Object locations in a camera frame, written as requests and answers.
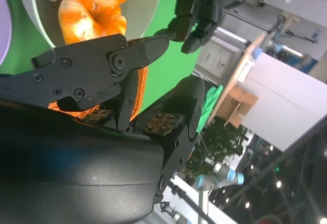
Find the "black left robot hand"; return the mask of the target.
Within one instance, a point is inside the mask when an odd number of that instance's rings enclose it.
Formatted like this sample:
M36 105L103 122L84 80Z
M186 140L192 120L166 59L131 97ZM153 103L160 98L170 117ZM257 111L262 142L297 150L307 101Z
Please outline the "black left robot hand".
M154 35L182 42L181 52L191 54L211 39L222 16L223 0L177 0L175 17Z

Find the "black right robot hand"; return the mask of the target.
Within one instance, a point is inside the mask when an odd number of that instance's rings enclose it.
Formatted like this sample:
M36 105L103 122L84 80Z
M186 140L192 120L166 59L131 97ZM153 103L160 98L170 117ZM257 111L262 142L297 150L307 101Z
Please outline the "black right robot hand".
M135 223L163 198L198 137L204 80L182 79L130 129L138 71L163 36L52 48L1 76L1 223Z

